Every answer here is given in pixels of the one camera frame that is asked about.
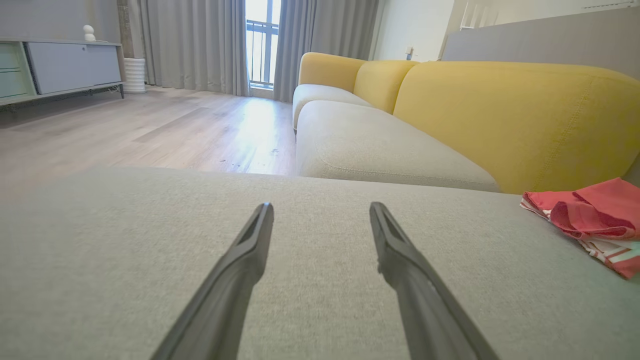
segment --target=black plastic attachment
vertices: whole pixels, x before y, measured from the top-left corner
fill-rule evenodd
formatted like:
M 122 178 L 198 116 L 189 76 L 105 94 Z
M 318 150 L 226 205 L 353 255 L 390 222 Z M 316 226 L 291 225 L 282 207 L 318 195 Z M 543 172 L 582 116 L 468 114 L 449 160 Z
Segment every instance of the black plastic attachment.
M 273 206 L 261 204 L 218 260 L 152 360 L 235 359 L 253 285 L 267 261 Z
M 369 210 L 378 272 L 396 290 L 413 360 L 493 360 L 495 352 L 380 202 Z

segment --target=sofa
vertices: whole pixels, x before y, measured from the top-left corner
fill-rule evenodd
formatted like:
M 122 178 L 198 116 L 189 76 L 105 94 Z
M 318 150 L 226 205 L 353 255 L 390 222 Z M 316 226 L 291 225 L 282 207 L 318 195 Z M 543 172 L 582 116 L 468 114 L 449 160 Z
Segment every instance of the sofa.
M 640 82 L 578 65 L 307 53 L 293 127 L 300 176 L 574 190 L 639 173 Z
M 0 204 L 0 359 L 149 359 L 256 205 L 275 220 L 238 359 L 409 359 L 377 271 L 382 201 L 501 359 L 637 359 L 627 281 L 520 196 L 96 168 Z

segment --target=yellow backrest cushion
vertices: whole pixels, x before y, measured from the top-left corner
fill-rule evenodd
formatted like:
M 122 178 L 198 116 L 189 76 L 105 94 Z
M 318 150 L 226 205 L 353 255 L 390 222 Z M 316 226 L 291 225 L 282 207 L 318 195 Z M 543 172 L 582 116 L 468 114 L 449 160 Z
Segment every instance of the yellow backrest cushion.
M 305 53 L 300 60 L 298 84 L 334 86 L 353 92 L 358 69 L 365 60 L 323 53 Z
M 416 64 L 419 63 L 404 60 L 368 61 L 358 70 L 353 93 L 391 114 L 402 80 Z
M 575 190 L 640 152 L 640 82 L 578 65 L 414 66 L 394 115 L 487 170 L 503 192 Z

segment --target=cabinet door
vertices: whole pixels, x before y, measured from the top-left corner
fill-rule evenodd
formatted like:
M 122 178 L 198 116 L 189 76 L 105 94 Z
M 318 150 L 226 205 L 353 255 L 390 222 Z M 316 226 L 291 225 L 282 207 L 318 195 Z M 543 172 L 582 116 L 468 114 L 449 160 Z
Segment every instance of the cabinet door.
M 111 45 L 87 45 L 90 76 L 93 85 L 120 81 L 120 67 L 116 47 Z
M 38 94 L 93 86 L 87 45 L 28 42 Z
M 0 70 L 20 69 L 15 48 L 13 44 L 0 44 Z
M 24 85 L 22 72 L 0 70 L 0 97 L 26 95 L 27 87 Z

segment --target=balcony railing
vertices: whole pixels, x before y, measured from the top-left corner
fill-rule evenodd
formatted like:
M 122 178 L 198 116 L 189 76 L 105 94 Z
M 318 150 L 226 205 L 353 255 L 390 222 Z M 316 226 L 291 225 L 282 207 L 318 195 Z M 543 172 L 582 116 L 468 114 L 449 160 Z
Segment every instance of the balcony railing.
M 251 86 L 273 88 L 276 50 L 278 48 L 278 24 L 247 20 L 246 47 Z

